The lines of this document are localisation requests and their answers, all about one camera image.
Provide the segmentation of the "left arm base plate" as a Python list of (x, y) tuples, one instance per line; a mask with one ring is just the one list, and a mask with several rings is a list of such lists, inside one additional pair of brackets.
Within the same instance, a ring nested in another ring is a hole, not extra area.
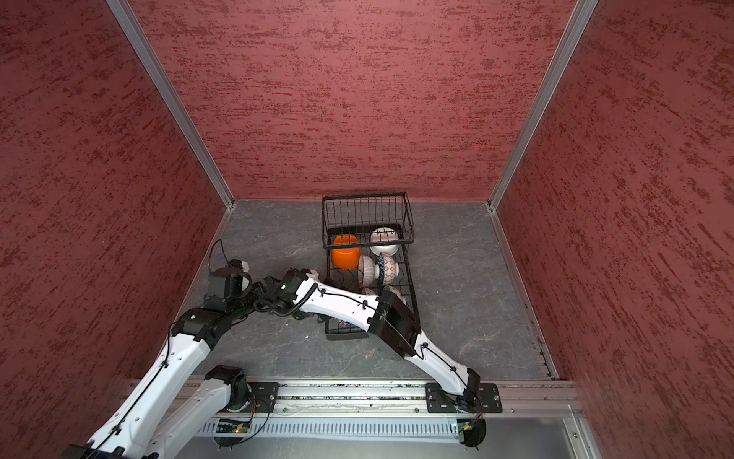
[(246, 389), (243, 412), (273, 413), (280, 389), (278, 382), (248, 382)]

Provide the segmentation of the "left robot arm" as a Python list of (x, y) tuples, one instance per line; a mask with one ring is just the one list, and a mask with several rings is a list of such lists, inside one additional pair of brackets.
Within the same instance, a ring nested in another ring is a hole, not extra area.
[(257, 400), (243, 369), (217, 365), (203, 386), (178, 409), (170, 407), (189, 377), (233, 324), (253, 311), (248, 265), (239, 260), (208, 276), (201, 306), (180, 315), (167, 330), (155, 363), (114, 414), (83, 446), (64, 458), (173, 458), (220, 411), (252, 420)]

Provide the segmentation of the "white bowl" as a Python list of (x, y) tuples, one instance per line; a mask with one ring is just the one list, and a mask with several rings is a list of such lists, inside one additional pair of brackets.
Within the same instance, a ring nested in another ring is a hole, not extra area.
[(369, 249), (376, 256), (394, 256), (399, 250), (398, 241), (399, 233), (395, 229), (380, 227), (372, 231)]

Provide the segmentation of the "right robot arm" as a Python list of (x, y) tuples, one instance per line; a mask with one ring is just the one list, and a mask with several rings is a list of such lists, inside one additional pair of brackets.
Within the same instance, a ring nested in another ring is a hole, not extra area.
[(388, 357), (409, 361), (430, 376), (460, 411), (482, 411), (479, 374), (453, 360), (422, 330), (414, 313), (397, 295), (344, 291), (320, 282), (309, 270), (290, 270), (281, 279), (266, 277), (253, 285), (254, 307), (279, 317), (326, 316), (354, 325)]

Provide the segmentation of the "blue patterned bowl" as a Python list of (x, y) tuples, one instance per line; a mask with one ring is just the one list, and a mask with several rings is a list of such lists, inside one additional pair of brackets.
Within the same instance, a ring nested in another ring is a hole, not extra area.
[(376, 272), (378, 284), (389, 285), (399, 276), (399, 263), (392, 256), (381, 254), (376, 264)]

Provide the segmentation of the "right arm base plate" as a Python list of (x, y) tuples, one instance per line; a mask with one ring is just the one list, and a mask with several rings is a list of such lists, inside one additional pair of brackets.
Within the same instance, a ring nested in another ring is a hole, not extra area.
[(496, 384), (479, 384), (465, 389), (460, 395), (443, 390), (437, 382), (425, 385), (427, 411), (432, 414), (499, 414), (503, 412), (499, 388)]

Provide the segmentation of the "orange bowl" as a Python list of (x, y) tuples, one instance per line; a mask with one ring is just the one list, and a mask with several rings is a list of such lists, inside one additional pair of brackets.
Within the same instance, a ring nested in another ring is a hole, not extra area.
[(338, 235), (334, 239), (336, 248), (331, 250), (331, 261), (336, 269), (355, 270), (361, 261), (359, 239), (355, 235)]

